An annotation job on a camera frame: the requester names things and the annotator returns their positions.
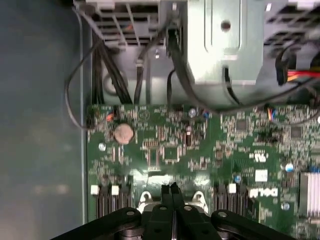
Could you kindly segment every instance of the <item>integrated circuit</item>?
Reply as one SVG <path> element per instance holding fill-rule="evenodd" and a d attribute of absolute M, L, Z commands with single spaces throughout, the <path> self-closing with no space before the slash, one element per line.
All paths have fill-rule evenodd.
<path fill-rule="evenodd" d="M 290 132 L 291 139 L 301 139 L 302 138 L 302 127 L 292 126 Z"/>
<path fill-rule="evenodd" d="M 246 132 L 248 130 L 248 121 L 246 119 L 238 119 L 235 122 L 237 132 Z"/>

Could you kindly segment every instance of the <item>white connector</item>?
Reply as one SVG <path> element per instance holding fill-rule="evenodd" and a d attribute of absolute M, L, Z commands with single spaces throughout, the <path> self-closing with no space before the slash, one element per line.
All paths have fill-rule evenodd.
<path fill-rule="evenodd" d="M 228 193 L 235 194 L 237 192 L 237 185 L 235 183 L 229 183 L 228 185 Z"/>
<path fill-rule="evenodd" d="M 99 195 L 99 186 L 98 185 L 91 185 L 90 194 L 91 195 Z"/>
<path fill-rule="evenodd" d="M 119 190 L 120 190 L 120 188 L 119 188 L 118 185 L 113 185 L 111 187 L 111 195 L 112 196 L 118 196 L 119 195 Z"/>

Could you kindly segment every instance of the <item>white label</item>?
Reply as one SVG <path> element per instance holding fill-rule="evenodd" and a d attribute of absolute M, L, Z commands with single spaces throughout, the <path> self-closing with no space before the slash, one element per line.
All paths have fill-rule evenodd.
<path fill-rule="evenodd" d="M 268 181 L 268 170 L 267 169 L 255 170 L 254 179 L 256 182 L 267 182 Z"/>
<path fill-rule="evenodd" d="M 278 188 L 253 188 L 249 191 L 249 198 L 278 197 Z"/>
<path fill-rule="evenodd" d="M 254 159 L 256 163 L 265 163 L 268 157 L 268 153 L 264 153 L 260 150 L 255 150 L 254 153 L 249 153 L 249 158 Z"/>

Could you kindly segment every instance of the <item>microchip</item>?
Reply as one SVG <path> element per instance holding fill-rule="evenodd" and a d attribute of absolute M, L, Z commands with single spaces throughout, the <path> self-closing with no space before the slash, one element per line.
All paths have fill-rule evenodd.
<path fill-rule="evenodd" d="M 292 139 L 301 139 L 302 138 L 302 127 L 300 127 L 300 126 L 291 127 L 291 138 Z"/>
<path fill-rule="evenodd" d="M 223 151 L 221 151 L 221 150 L 215 151 L 215 158 L 217 160 L 221 160 L 223 157 L 224 157 L 224 152 Z"/>
<path fill-rule="evenodd" d="M 246 119 L 240 119 L 235 122 L 237 132 L 246 132 L 248 129 L 248 122 Z"/>

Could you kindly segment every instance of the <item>metal screw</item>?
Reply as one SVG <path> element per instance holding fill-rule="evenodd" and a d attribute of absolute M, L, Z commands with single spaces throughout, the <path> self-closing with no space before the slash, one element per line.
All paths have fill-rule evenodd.
<path fill-rule="evenodd" d="M 192 207 L 190 207 L 190 206 L 185 206 L 183 209 L 186 210 L 186 211 L 191 211 L 191 210 L 192 210 Z"/>
<path fill-rule="evenodd" d="M 225 212 L 223 212 L 223 211 L 220 211 L 220 212 L 218 212 L 218 215 L 220 216 L 220 217 L 222 217 L 222 218 L 226 218 L 228 215 L 225 213 Z"/>
<path fill-rule="evenodd" d="M 288 211 L 290 209 L 290 204 L 287 202 L 281 203 L 281 209 L 284 211 Z"/>
<path fill-rule="evenodd" d="M 188 115 L 190 118 L 194 118 L 197 115 L 197 110 L 194 108 L 190 108 Z"/>
<path fill-rule="evenodd" d="M 106 150 L 106 144 L 104 142 L 100 142 L 98 145 L 98 148 L 101 152 L 104 152 Z"/>

